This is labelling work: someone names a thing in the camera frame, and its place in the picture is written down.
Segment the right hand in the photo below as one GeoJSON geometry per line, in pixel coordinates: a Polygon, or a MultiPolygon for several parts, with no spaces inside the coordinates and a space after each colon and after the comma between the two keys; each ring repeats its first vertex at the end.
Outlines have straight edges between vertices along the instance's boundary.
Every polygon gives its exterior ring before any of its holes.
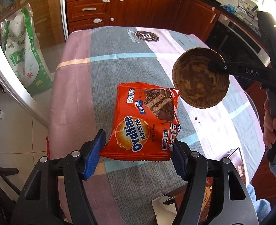
{"type": "Polygon", "coordinates": [[[271,149],[276,141],[276,118],[273,118],[269,112],[269,101],[264,103],[264,122],[263,122],[263,141],[271,149]]]}

